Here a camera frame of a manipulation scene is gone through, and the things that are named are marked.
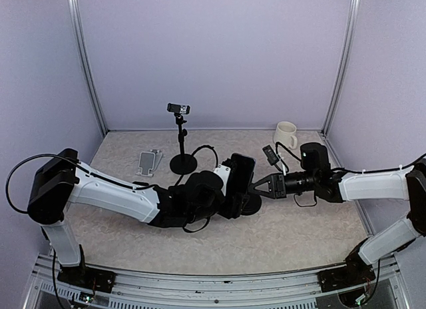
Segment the black cable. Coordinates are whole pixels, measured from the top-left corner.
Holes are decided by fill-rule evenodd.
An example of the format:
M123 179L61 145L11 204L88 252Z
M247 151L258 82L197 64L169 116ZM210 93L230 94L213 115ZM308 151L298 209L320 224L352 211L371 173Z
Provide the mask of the black cable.
M275 168L277 168L277 170L278 170L279 172L282 172L282 169L281 169L279 166L277 166L277 164L275 164L275 165L274 165L274 167L275 167Z
M301 204L299 204L298 203L298 201L297 201L297 199L296 199L296 195L298 195L298 196L301 196L302 194L294 194L293 195L293 199L294 199L294 202L296 203L296 205L298 205L300 208L305 208L305 207L315 207L317 204L318 204L318 201L317 200L315 200L315 204L307 204L307 205L301 205Z
M408 167L413 166L414 164L416 164L417 162L419 162L421 159L426 157L426 153L424 153L423 155L421 155L419 158L417 158L415 161L402 166L401 169L406 169ZM345 172L350 172L352 174L373 174L375 172L390 172L390 171L399 171L400 168L399 167L395 167L395 168L387 168L387 169L376 169L376 170L367 170L367 171L356 171L356 170L349 170L346 168L333 168L331 171L345 171Z
M381 259L379 259L379 261L377 262L377 277L375 279L373 292L369 295L368 299L362 302L362 304L367 304L367 302L369 302L373 298L375 291L377 290L377 285L379 284L379 277L380 277L380 260Z
M284 160L280 159L284 167L286 168L286 173L290 172L290 168L287 166L287 164L284 162Z
M289 148L287 148L286 146L284 146L282 143L280 143L279 141L277 141L275 143L275 152L278 153L278 146L281 146L282 148L284 148L287 153L291 154L293 156L293 158L295 158L297 161L302 161L299 157L297 157L294 153L291 152L291 150Z
M195 156L195 154L198 151L200 151L204 148L210 149L214 153L214 158L216 159L216 168L218 168L219 167L219 156L218 156L218 153L216 152L216 150L214 149L213 146L210 146L210 145L199 146L195 151L192 152L191 156ZM177 186L178 184L180 184L180 182L182 181L183 178L184 178L184 175L183 174L180 175L179 179L176 181L176 183L174 185Z
M58 300L58 304L62 309L65 307L62 305L61 299L59 298L58 288L56 286L56 275L55 275L55 263L56 263L56 250L53 249L53 261L52 261L52 279L53 279L53 289L55 290L56 300Z
M210 223L210 218L211 218L211 217L206 218L206 219L207 219L207 220L206 220L206 223L205 223L205 224L203 224L203 226L202 226L201 228L197 229L197 230L189 230L189 229L187 229L187 227L186 227L186 225L187 225L187 224L185 224L185 225L182 227L182 229L183 229L183 230L184 230L187 234L194 234L195 232L199 232L199 231L203 230L204 228L206 228L206 227L207 227L207 225Z
M129 185L127 185L127 184L122 184L122 183L117 182L117 181L115 181L115 180L113 180L113 179L109 179L109 178L107 178L107 177L101 176L101 175L96 174L96 173L94 173L94 172L89 172L86 168L82 167L82 166L81 166L81 165L79 165L78 163L76 163L76 162L74 162L74 161L72 161L71 159L68 159L68 158L66 158L66 157L62 157L62 156L59 156L59 155L57 155L57 154L56 154L56 155L55 155L55 154L38 154L38 155L36 154L35 156L31 156L31 157L29 157L29 158L27 158L27 159L22 160L20 163L18 163L16 166L14 166L14 167L12 168L11 172L9 173L9 175L8 175L8 176L7 176L7 178L6 178L6 186L5 186L5 190L6 190L6 199L7 199L7 202L9 203L10 207L12 207L12 209L13 209L14 211L16 211L16 212L18 212L18 213L20 213L20 214L28 214L28 212L27 212L26 210L18 209L18 208L17 208L17 207L16 207L16 206L12 203L12 200L11 200L11 197L10 197L10 193L9 193L9 185L10 185L11 178L12 178L13 174L16 172L16 170L18 170L18 168L19 168L19 167L23 166L23 165L24 165L24 164L26 164L27 162L30 162L30 161L35 160L35 159L38 159L38 158L47 158L47 157L61 159L61 160L63 160L63 161L68 162L69 164L73 165L75 168L80 169L81 171L83 171L83 172L84 172L84 173L86 173L86 174L89 174L89 175L94 176L94 177L96 177L96 178L99 178L99 179L105 180L105 181L107 181L107 182L109 182L109 183L112 183L112 184L115 184L115 185L117 185L117 186L121 186L121 187L124 187L124 188L127 188L127 189L132 189L132 190L144 190L144 189L148 189L148 188L152 188L152 187L156 186L155 184L150 184L150 185L148 185L148 186L142 186L142 187L136 187L136 188L135 188L135 187L133 187L133 186L129 186Z
M38 158L45 158L45 157L52 157L52 158L58 158L58 159L62 159L62 160L65 160L65 161L67 161L68 163L70 163L71 165L73 165L74 167L76 167L76 168L78 168L78 169L81 169L83 172L85 172L85 173L89 173L88 172L88 170L87 169L85 169L85 168L83 168L82 166L80 166L79 164L77 164L76 162L73 162L72 160L70 160L70 159L68 159L68 158L65 158L65 157L62 157L62 156L59 156L59 155L55 155L55 154L36 154L35 156L31 156L31 157L29 157L29 158L27 158L27 159L24 159L24 160L22 160L19 164L17 164L16 166L14 166L13 168L12 168L12 170L11 170L11 172L9 173L9 175L7 176L7 178L6 178L6 199L7 199L7 202L9 203L9 205L12 207L12 209L14 210L14 211L16 211L16 212L19 212L20 214L28 214L28 212L27 211L25 211L25 210L20 210L20 209L18 209L17 207L15 207L15 205L12 203L12 201L11 201L11 197L10 197L10 194L9 194L9 184L10 184L10 182L11 182L11 178L12 178L12 176L13 176L13 174L15 173L15 171L19 168L19 167L21 167L23 164L26 164L27 162L30 162L30 161L32 161L32 160L35 160L35 159L38 159Z

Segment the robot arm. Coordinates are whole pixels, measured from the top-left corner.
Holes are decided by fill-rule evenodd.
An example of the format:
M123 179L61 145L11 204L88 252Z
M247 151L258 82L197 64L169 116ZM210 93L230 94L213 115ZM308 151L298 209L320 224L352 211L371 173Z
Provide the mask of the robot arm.
M208 224L216 213L227 219L250 214L247 190L255 165L250 157L233 154L213 172L194 172L185 184L165 189L103 174L80 162L73 149L58 156L63 159L54 158L36 172L27 212L57 253L58 280L82 288L92 289L96 281L95 290L111 292L114 273L85 266L83 249L66 217L71 203L119 212L151 226L184 230L197 220L206 219Z
M249 191L274 199L313 191L315 198L328 202L394 198L410 203L408 215L356 246L345 259L346 267L319 273L323 292L362 284L367 278L373 280L372 264L426 236L426 159L407 168L354 173L332 170L327 149L318 143L304 144L300 150L305 171L271 174L252 184ZM268 183L268 191L256 189L264 183Z

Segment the small camera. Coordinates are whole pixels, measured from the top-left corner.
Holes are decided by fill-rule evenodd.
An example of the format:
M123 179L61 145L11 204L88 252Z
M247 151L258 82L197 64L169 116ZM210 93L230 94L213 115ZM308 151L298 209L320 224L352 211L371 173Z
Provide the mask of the small camera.
M179 114L179 115L187 115L189 114L190 107L189 105L176 105L176 104L168 104L167 111L171 113Z

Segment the cup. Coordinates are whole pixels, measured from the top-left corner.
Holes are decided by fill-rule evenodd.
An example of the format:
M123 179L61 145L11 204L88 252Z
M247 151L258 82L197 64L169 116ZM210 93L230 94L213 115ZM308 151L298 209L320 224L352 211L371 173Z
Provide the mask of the cup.
M274 134L274 143L280 142L290 149L296 149L298 138L296 137L297 128L295 124L288 121L278 123Z

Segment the purple wall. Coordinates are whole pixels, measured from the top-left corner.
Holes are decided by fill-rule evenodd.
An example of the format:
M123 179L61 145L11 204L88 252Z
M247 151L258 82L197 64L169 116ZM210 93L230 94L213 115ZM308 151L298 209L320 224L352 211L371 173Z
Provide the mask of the purple wall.
M0 307L18 302L37 254L41 230L5 200L4 183L20 160L65 147L91 160L98 130L71 25L67 0L0 0ZM26 208L35 168L17 172L13 201Z
M350 0L79 0L109 129L320 129Z
M329 135L349 168L407 164L426 152L426 0L361 0L343 94ZM407 202L363 203L375 231ZM426 303L426 241L396 255L415 309Z

